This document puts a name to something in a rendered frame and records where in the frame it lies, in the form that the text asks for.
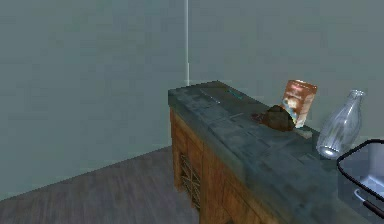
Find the clear glass bottle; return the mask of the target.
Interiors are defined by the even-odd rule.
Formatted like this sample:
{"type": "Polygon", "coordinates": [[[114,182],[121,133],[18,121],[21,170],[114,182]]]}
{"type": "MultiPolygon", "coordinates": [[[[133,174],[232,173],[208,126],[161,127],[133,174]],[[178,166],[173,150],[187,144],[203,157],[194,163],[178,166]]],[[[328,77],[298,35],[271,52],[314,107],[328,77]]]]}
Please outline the clear glass bottle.
{"type": "Polygon", "coordinates": [[[351,90],[346,102],[324,123],[316,145],[320,155],[336,160],[351,149],[361,128],[361,102],[364,95],[361,90],[351,90]]]}

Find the dark brown lumpy object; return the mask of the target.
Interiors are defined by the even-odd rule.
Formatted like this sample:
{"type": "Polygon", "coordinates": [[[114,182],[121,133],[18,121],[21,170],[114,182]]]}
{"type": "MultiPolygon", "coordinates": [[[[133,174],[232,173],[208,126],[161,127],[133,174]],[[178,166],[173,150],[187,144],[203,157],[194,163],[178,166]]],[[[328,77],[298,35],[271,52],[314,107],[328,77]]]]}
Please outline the dark brown lumpy object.
{"type": "Polygon", "coordinates": [[[251,119],[281,132],[292,131],[295,127],[291,115],[279,105],[270,107],[264,113],[253,113],[251,119]]]}

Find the orange cereal box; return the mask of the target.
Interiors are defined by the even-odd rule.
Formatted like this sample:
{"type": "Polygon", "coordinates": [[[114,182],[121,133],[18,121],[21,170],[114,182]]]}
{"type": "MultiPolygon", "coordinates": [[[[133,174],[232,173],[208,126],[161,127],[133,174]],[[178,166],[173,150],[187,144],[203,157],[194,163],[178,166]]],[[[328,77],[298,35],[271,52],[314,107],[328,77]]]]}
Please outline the orange cereal box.
{"type": "Polygon", "coordinates": [[[304,126],[317,86],[302,80],[289,80],[281,106],[289,113],[296,128],[304,126]]]}

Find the brown wooden kitchen counter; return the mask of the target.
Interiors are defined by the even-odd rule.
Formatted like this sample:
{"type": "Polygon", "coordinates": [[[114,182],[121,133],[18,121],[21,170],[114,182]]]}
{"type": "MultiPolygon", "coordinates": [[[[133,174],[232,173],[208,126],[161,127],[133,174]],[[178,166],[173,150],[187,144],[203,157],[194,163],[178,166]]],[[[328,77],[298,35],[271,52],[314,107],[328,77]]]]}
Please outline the brown wooden kitchen counter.
{"type": "Polygon", "coordinates": [[[261,102],[212,81],[168,92],[175,186],[199,224],[384,224],[384,203],[321,157],[309,127],[260,122],[261,102]]]}

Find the grey sink with black rim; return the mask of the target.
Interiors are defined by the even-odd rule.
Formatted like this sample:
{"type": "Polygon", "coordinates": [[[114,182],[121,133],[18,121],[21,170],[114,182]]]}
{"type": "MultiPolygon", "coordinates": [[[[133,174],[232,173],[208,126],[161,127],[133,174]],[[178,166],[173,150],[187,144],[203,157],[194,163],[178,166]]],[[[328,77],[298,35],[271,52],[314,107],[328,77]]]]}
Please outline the grey sink with black rim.
{"type": "Polygon", "coordinates": [[[371,224],[384,224],[384,140],[370,139],[337,159],[338,197],[371,224]]]}

